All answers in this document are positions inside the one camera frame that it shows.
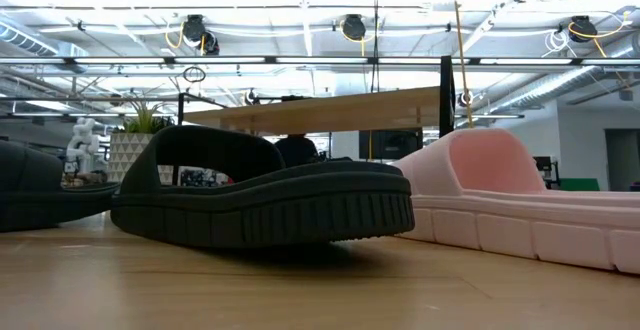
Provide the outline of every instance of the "fluorescent light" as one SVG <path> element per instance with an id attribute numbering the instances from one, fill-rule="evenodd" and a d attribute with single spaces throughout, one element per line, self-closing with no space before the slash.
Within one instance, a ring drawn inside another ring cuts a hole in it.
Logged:
<path id="1" fill-rule="evenodd" d="M 464 64 L 467 65 L 468 63 L 469 63 L 469 59 L 464 59 Z M 455 58 L 455 59 L 451 59 L 451 64 L 460 65 L 462 64 L 462 62 L 460 61 L 460 58 Z"/>
<path id="2" fill-rule="evenodd" d="M 116 113 L 95 113 L 95 114 L 69 114 L 74 117 L 118 117 L 120 114 Z"/>
<path id="3" fill-rule="evenodd" d="M 367 58 L 354 57 L 279 57 L 277 63 L 281 64 L 366 64 Z"/>
<path id="4" fill-rule="evenodd" d="M 76 58 L 78 64 L 162 64 L 163 58 L 154 57 L 110 57 L 110 58 Z"/>
<path id="5" fill-rule="evenodd" d="M 0 58 L 0 64 L 64 64 L 64 59 L 54 57 Z"/>
<path id="6" fill-rule="evenodd" d="M 175 58 L 177 64 L 239 64 L 263 63 L 263 57 L 183 57 Z"/>
<path id="7" fill-rule="evenodd" d="M 392 58 L 380 58 L 378 61 L 380 64 L 440 64 L 438 58 L 410 58 L 410 57 L 392 57 Z"/>
<path id="8" fill-rule="evenodd" d="M 64 110 L 69 110 L 71 109 L 69 106 L 61 103 L 61 102 L 57 102 L 57 101 L 40 101 L 40 100 L 33 100 L 33 101 L 27 101 L 27 104 L 31 104 L 31 105 L 35 105 L 35 106 L 40 106 L 43 108 L 47 108 L 47 109 L 51 109 L 51 110 L 60 110 L 60 111 L 64 111 Z"/>
<path id="9" fill-rule="evenodd" d="M 456 119 L 466 119 L 467 115 L 458 114 L 455 117 Z M 474 119 L 523 119 L 524 115 L 473 115 L 472 117 Z"/>
<path id="10" fill-rule="evenodd" d="M 582 65 L 640 65 L 640 59 L 585 59 Z"/>
<path id="11" fill-rule="evenodd" d="M 567 65 L 572 59 L 482 59 L 483 65 Z"/>
<path id="12" fill-rule="evenodd" d="M 26 117 L 49 117 L 49 116 L 64 116 L 61 113 L 10 113 L 11 116 L 26 116 Z"/>
<path id="13" fill-rule="evenodd" d="M 136 117 L 136 116 L 138 116 L 137 113 L 124 113 L 124 114 L 119 114 L 119 115 L 124 115 L 126 117 Z M 173 117 L 175 115 L 173 115 L 173 114 L 153 114 L 151 116 L 153 116 L 153 117 L 165 117 L 165 116 Z"/>

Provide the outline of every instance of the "person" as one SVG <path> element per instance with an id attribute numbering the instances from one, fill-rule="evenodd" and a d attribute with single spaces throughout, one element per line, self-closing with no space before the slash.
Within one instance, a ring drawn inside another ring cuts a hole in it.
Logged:
<path id="1" fill-rule="evenodd" d="M 310 164 L 318 157 L 318 150 L 313 141 L 304 137 L 306 134 L 289 135 L 276 141 L 275 146 L 282 154 L 287 167 Z"/>

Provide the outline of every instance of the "potted plant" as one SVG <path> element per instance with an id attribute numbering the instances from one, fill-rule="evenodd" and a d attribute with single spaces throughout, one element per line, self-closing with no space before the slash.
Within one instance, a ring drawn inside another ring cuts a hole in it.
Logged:
<path id="1" fill-rule="evenodd" d="M 171 117 L 154 117 L 163 103 L 149 107 L 146 102 L 132 101 L 137 117 L 126 119 L 123 128 L 111 134 L 109 157 L 109 181 L 122 182 L 124 175 L 144 150 L 155 133 L 173 125 Z M 158 166 L 160 182 L 171 184 L 172 166 Z"/>

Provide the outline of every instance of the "slide sandal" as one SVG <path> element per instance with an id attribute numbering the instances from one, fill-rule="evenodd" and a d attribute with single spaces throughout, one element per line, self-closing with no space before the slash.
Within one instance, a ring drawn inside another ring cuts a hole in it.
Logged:
<path id="1" fill-rule="evenodd" d="M 215 169 L 234 184 L 163 187 L 158 165 Z M 259 137 L 199 126 L 158 132 L 114 197 L 122 230 L 198 247 L 256 248 L 394 235 L 413 229 L 410 185 L 397 168 L 330 162 L 289 169 Z"/>
<path id="2" fill-rule="evenodd" d="M 62 189 L 55 156 L 0 141 L 0 232 L 54 226 L 101 213 L 117 183 Z"/>

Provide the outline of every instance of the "wooden table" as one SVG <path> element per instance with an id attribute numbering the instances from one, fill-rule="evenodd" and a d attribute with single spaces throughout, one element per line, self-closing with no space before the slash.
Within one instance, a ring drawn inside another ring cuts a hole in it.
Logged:
<path id="1" fill-rule="evenodd" d="M 305 99 L 185 114 L 185 120 L 214 128 L 261 134 L 410 129 L 438 126 L 439 86 Z M 450 102 L 449 97 L 442 101 Z"/>
<path id="2" fill-rule="evenodd" d="M 397 238 L 203 251 L 103 214 L 0 235 L 0 329 L 640 329 L 640 278 Z"/>

